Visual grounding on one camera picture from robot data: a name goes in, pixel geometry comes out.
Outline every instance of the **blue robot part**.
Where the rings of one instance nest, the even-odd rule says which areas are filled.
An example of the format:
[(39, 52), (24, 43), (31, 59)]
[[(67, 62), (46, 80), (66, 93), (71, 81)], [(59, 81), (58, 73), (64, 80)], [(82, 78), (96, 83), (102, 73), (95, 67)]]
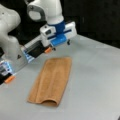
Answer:
[(67, 41), (67, 38), (64, 34), (57, 35), (55, 39), (51, 41), (52, 46), (56, 47), (60, 44), (63, 44)]

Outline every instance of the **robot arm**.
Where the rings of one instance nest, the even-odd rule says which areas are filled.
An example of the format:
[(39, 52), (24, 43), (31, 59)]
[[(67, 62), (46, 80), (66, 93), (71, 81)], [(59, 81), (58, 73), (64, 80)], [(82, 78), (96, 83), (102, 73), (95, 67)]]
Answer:
[(0, 47), (4, 51), (4, 59), (12, 64), (14, 71), (18, 71), (27, 63), (17, 38), (8, 35), (20, 21), (17, 12), (0, 4)]
[(64, 22), (60, 0), (34, 0), (28, 4), (27, 12), (32, 20), (47, 22), (40, 28), (44, 47), (55, 48), (77, 35), (75, 23)]

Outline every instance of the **orange cloth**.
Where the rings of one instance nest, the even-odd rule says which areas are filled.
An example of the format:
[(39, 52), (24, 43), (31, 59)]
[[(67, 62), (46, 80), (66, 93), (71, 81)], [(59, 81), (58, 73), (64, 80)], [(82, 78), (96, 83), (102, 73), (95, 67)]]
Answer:
[(72, 60), (52, 58), (45, 62), (28, 97), (28, 102), (58, 106), (67, 85)]

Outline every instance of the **white tabletop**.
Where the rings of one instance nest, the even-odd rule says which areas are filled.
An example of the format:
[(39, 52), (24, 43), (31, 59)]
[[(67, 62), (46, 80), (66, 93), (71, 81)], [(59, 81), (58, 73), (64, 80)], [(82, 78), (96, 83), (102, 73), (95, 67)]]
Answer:
[[(58, 107), (27, 102), (46, 59), (70, 56), (72, 70)], [(42, 54), (23, 68), (9, 85), (0, 86), (0, 120), (118, 120), (120, 116), (120, 50), (77, 36)]]

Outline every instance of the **table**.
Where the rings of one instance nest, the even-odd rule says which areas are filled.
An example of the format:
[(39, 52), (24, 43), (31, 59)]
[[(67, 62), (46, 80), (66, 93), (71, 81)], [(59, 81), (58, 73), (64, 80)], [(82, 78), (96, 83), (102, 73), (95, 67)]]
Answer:
[[(70, 56), (72, 70), (58, 107), (27, 102), (46, 59)], [(0, 120), (118, 120), (120, 116), (120, 50), (76, 36), (71, 45), (42, 54), (9, 85), (0, 86)]]

